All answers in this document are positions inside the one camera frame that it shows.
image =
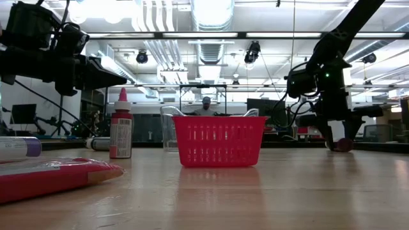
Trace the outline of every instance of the camera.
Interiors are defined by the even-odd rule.
[[[146,50],[140,50],[138,55],[136,56],[136,61],[139,64],[145,64],[148,62],[148,55],[146,54]]]
[[[258,58],[258,53],[261,51],[260,44],[258,41],[252,41],[247,53],[244,57],[244,62],[246,64],[254,63]]]

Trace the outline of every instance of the white wall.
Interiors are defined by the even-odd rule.
[[[17,76],[16,79],[19,82],[23,83],[25,86],[36,91],[37,93],[59,104],[60,94],[55,90],[53,82],[44,83],[38,79],[30,79],[28,77],[20,76]],[[1,97],[2,106],[8,110],[11,110],[13,105],[36,104],[37,105],[36,115],[38,117],[50,119],[52,116],[56,116],[56,118],[58,119],[59,115],[58,107],[52,105],[50,102],[40,98],[39,96],[34,95],[33,93],[19,86],[18,84],[14,84],[13,86],[11,86],[3,83],[1,88]],[[73,115],[79,117],[80,102],[81,92],[77,93],[77,95],[73,97],[65,96],[63,107],[66,110],[70,111]],[[14,130],[29,130],[33,132],[37,131],[34,125],[10,125],[10,116],[11,114],[9,112],[4,112],[2,115],[4,122],[8,125],[9,128],[12,128]],[[63,119],[69,122],[74,121],[74,119],[65,112],[63,112]],[[42,121],[39,121],[39,124],[47,132],[46,135],[50,135],[56,129],[56,127],[45,124]]]

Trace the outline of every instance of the metal frame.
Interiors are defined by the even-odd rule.
[[[228,85],[226,84],[182,84],[179,85],[179,110],[181,110],[181,97],[183,96],[181,94],[181,89],[183,88],[197,88],[197,89],[208,89],[208,88],[224,88],[224,96],[225,96],[225,101],[224,101],[224,113],[228,113]]]
[[[319,40],[328,31],[152,31],[90,32],[90,40]],[[370,31],[354,40],[409,40],[409,32]]]

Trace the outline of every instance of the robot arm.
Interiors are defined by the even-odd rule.
[[[7,28],[0,28],[0,43],[7,46],[0,51],[4,83],[14,84],[16,75],[41,79],[55,82],[57,92],[65,96],[76,94],[74,87],[98,89],[127,83],[125,78],[102,68],[99,58],[81,55],[89,35],[74,23],[60,22],[40,6],[41,2],[13,4]]]
[[[314,105],[314,115],[300,116],[297,125],[316,126],[325,137],[328,147],[335,150],[332,131],[328,121],[343,121],[345,137],[353,140],[361,126],[362,116],[382,116],[379,106],[362,109],[348,108],[343,69],[350,67],[343,57],[355,35],[379,9],[385,0],[359,0],[344,20],[327,33],[315,46],[313,55],[304,70],[291,70],[287,79],[287,93],[298,98],[316,91],[318,102]]]

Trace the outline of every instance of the wooden table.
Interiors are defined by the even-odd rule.
[[[409,229],[409,156],[263,149],[256,167],[186,169],[177,153],[127,160],[121,178],[0,206],[0,229]]]

